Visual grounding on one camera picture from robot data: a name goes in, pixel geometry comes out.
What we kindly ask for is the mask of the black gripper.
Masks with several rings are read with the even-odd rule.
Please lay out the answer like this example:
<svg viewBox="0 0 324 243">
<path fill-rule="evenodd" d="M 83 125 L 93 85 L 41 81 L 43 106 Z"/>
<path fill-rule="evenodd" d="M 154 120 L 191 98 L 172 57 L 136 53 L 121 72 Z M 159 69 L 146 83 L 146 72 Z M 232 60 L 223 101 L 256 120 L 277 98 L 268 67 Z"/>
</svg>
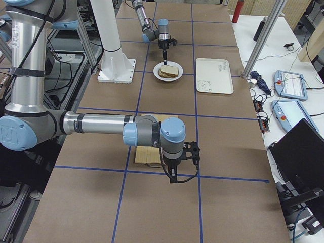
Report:
<svg viewBox="0 0 324 243">
<path fill-rule="evenodd" d="M 167 39 L 159 40 L 158 46 L 163 51 L 164 64 L 167 64 L 167 49 L 169 48 L 169 41 Z"/>
<path fill-rule="evenodd" d="M 177 183 L 177 166 L 181 163 L 183 156 L 179 156 L 178 158 L 168 158 L 164 154 L 163 158 L 163 171 L 169 172 L 170 175 L 170 183 Z"/>
</svg>

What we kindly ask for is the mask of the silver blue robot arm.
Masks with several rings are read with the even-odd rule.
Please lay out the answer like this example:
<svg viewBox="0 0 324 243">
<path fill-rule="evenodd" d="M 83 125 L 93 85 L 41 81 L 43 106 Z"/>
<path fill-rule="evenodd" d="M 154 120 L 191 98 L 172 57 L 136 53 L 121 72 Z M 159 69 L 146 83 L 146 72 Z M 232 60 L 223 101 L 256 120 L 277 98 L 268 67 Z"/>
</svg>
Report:
<svg viewBox="0 0 324 243">
<path fill-rule="evenodd" d="M 178 118 L 77 114 L 43 104 L 47 30 L 78 27 L 76 1 L 6 1 L 12 20 L 11 101 L 1 117 L 1 144 L 15 151 L 72 133 L 121 134 L 129 146 L 159 148 L 164 173 L 176 183 L 185 160 L 185 124 Z"/>
<path fill-rule="evenodd" d="M 134 8 L 142 29 L 142 39 L 145 43 L 158 40 L 159 48 L 162 50 L 164 65 L 167 65 L 167 49 L 170 45 L 176 45 L 176 40 L 171 38 L 169 34 L 169 24 L 167 19 L 160 19 L 158 25 L 146 16 L 143 1 L 132 0 Z"/>
</svg>

